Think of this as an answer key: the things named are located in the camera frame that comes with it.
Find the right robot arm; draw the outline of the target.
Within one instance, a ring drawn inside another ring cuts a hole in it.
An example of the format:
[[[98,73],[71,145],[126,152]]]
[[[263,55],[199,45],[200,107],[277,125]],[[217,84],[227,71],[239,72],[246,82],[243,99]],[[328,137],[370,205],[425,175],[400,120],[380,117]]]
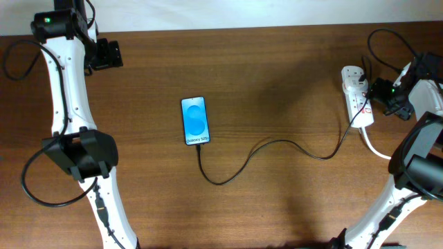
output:
[[[386,115],[417,122],[390,157],[390,174],[381,195],[365,216],[332,238],[328,248],[381,248],[384,241],[414,210],[430,200],[442,200],[442,56],[421,53],[391,82],[381,78],[368,84],[364,76],[342,71],[349,109],[368,110],[371,100],[386,107]]]

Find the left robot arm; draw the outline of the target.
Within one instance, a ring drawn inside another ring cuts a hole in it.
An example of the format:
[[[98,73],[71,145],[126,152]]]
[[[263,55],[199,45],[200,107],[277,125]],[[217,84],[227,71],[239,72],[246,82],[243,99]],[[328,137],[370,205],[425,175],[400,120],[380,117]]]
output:
[[[85,77],[123,65],[118,42],[99,38],[86,1],[55,1],[35,14],[31,30],[42,47],[53,99],[52,136],[42,151],[82,188],[99,227],[104,248],[139,248],[119,194],[118,150],[112,136],[98,131]]]

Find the blue Galaxy smartphone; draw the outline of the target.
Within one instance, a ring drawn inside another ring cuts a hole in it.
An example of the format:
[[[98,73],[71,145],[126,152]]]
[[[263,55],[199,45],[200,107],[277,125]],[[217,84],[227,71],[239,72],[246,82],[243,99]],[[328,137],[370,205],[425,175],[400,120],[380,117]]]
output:
[[[185,144],[191,146],[210,142],[205,98],[199,96],[182,99],[181,110]]]

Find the white power strip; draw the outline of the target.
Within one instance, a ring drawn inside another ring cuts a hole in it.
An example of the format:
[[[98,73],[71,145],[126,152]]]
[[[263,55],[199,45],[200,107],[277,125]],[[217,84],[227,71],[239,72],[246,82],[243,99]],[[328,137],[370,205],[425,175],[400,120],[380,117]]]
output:
[[[346,77],[359,77],[360,81],[364,81],[363,79],[364,72],[363,69],[358,66],[345,66],[341,71],[342,81]],[[347,105],[347,112],[349,115],[349,119],[351,127],[353,128],[361,128],[367,127],[373,124],[374,118],[372,113],[372,107],[370,101],[366,98],[366,93],[364,92],[354,92],[351,94],[344,94],[345,101]]]

